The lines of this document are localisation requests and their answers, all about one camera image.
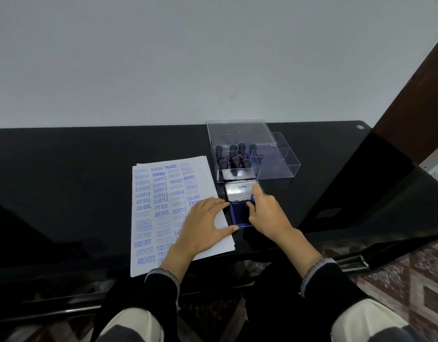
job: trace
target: brown wood panel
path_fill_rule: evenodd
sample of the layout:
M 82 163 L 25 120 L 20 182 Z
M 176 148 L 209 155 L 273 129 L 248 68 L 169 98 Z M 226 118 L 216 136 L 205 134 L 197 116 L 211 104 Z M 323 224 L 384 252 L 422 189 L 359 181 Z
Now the brown wood panel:
M 438 148 L 438 43 L 373 130 L 416 163 Z

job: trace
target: left hand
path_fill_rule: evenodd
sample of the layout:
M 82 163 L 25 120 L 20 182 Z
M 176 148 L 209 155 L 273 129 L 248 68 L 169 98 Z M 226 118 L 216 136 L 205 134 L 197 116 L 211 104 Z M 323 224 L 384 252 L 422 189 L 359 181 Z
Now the left hand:
M 210 249 L 228 235 L 232 235 L 238 230 L 238 226 L 217 229 L 214 225 L 216 215 L 229 204 L 224 199 L 214 197 L 199 201 L 190 210 L 182 225 L 178 240 L 173 246 L 176 245 L 176 248 L 193 259 L 197 254 Z

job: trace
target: stack of paper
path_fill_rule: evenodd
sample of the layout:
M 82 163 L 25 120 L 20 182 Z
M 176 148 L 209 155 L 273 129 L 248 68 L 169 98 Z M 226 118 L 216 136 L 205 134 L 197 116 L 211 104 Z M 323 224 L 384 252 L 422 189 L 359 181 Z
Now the stack of paper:
M 211 196 L 217 192 L 205 156 L 132 168 L 131 277 L 159 267 L 192 206 Z M 222 211 L 214 224 L 227 227 Z M 194 260 L 233 251 L 234 245 L 228 236 Z

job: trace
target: clear plastic box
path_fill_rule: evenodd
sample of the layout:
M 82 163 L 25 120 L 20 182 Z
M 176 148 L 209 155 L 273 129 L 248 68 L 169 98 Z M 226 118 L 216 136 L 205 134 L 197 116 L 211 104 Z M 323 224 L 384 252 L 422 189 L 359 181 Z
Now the clear plastic box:
M 261 119 L 207 121 L 206 125 L 217 182 L 291 178 L 301 166 L 283 135 L 272 133 Z M 240 143 L 245 144 L 243 151 Z M 226 164 L 227 169 L 220 168 Z

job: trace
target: glossy table surface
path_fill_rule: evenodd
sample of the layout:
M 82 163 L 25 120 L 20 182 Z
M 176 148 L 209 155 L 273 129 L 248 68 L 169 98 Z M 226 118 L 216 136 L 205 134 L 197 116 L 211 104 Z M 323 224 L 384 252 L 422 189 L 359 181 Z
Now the glossy table surface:
M 438 182 L 363 122 L 268 126 L 302 165 L 261 185 L 314 245 L 438 234 Z M 0 283 L 128 268 L 131 167 L 199 155 L 212 169 L 205 125 L 0 129 Z M 253 227 L 233 238 L 216 260 L 276 248 Z

